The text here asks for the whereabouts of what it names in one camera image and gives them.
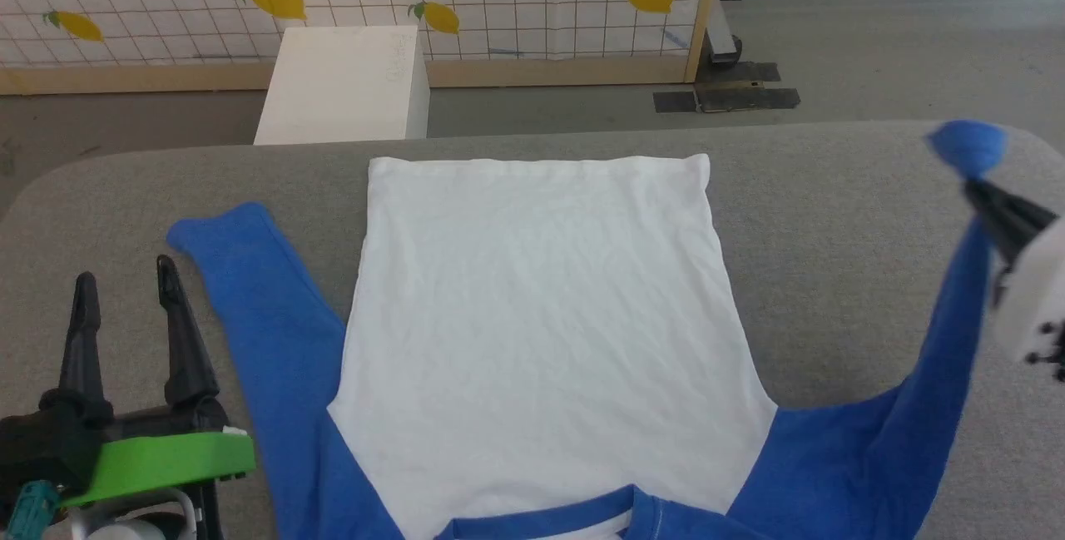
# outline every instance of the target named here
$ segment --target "white box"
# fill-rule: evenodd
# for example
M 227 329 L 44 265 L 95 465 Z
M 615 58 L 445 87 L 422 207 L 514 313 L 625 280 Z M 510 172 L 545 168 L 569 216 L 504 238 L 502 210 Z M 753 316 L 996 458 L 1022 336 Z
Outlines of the white box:
M 415 26 L 285 29 L 256 145 L 425 138 Z

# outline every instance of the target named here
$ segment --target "blue collar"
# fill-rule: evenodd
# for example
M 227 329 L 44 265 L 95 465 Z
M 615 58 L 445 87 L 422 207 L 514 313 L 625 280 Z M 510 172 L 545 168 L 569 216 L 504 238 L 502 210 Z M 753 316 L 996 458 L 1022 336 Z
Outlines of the blue collar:
M 661 509 L 659 501 L 635 486 L 542 511 L 476 519 L 454 519 L 436 540 L 532 540 L 576 531 L 632 510 L 632 521 L 622 540 L 650 540 Z

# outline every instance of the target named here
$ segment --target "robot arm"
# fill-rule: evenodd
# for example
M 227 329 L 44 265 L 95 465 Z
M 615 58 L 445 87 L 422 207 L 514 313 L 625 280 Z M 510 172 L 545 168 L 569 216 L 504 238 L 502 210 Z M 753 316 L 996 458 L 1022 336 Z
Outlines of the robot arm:
M 1055 364 L 1065 382 L 1065 222 L 983 180 L 966 180 L 965 195 L 1005 262 L 992 336 L 1014 361 Z

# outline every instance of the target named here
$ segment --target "wooden frame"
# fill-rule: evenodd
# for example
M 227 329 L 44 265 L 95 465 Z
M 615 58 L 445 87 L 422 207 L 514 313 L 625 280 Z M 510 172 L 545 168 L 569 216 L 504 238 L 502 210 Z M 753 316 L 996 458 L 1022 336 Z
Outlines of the wooden frame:
M 694 82 L 714 0 L 699 0 L 687 58 L 563 60 L 466 60 L 426 62 L 429 85 L 523 87 L 523 85 L 628 85 Z M 273 63 L 204 66 L 73 66 L 0 69 L 0 94 L 153 93 L 197 89 L 265 89 Z

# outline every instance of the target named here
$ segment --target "gray cushioned surface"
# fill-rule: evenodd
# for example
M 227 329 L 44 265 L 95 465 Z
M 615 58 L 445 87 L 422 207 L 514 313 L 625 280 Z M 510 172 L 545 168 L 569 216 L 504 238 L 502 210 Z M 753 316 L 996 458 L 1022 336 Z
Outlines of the gray cushioned surface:
M 104 387 L 117 410 L 161 404 L 166 321 L 154 257 L 177 218 L 258 199 L 346 320 L 365 230 L 370 158 L 578 160 L 706 152 L 709 199 L 736 302 L 770 396 L 784 406 L 867 397 L 913 365 L 970 211 L 923 146 L 934 124 L 804 124 L 694 131 L 217 146 L 77 162 L 30 184 L 0 223 L 0 414 L 53 386 L 78 272 L 95 272 Z M 994 179 L 1065 210 L 1065 158 L 1011 131 Z M 223 399 L 249 427 L 220 325 L 175 256 Z M 984 343 L 957 443 L 922 538 L 1056 538 L 1065 529 L 1065 387 Z M 273 535 L 262 472 L 222 487 L 231 539 Z

